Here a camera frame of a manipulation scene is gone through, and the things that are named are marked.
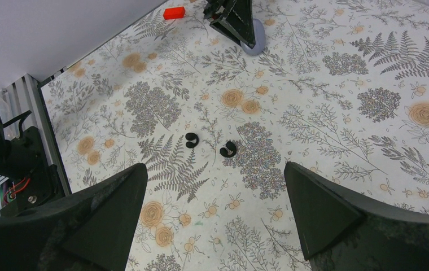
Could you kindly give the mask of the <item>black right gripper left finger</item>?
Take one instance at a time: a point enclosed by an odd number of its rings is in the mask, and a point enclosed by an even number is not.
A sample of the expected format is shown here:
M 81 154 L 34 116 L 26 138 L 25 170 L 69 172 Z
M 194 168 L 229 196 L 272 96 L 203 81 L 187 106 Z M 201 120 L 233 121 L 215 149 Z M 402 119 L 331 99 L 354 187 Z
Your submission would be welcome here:
M 0 270 L 124 270 L 148 183 L 134 164 L 106 180 L 0 217 Z

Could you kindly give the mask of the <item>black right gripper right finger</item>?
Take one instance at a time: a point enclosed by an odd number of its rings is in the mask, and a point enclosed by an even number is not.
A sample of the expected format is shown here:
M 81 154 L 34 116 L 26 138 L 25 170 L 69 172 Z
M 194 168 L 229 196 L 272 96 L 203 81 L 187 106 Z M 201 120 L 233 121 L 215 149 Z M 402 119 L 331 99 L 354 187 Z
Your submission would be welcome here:
M 429 215 L 284 169 L 304 258 L 313 270 L 429 270 Z

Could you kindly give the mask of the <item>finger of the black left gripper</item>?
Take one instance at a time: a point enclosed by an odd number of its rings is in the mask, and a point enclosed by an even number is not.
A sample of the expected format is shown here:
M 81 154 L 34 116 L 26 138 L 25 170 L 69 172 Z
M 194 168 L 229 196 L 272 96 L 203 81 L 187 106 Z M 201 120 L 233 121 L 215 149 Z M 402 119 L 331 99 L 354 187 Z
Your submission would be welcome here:
M 238 45 L 254 48 L 251 0 L 207 0 L 203 10 L 209 26 Z

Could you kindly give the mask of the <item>lavender earbud charging case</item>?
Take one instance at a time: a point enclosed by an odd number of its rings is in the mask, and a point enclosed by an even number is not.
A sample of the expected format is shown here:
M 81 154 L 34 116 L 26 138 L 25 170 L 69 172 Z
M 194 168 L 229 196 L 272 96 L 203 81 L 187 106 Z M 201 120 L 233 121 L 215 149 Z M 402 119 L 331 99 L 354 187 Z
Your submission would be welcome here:
M 253 19 L 253 37 L 254 37 L 254 46 L 253 48 L 249 47 L 245 42 L 241 42 L 240 46 L 243 51 L 249 56 L 260 55 L 266 46 L 266 35 L 265 29 L 262 22 L 259 19 Z

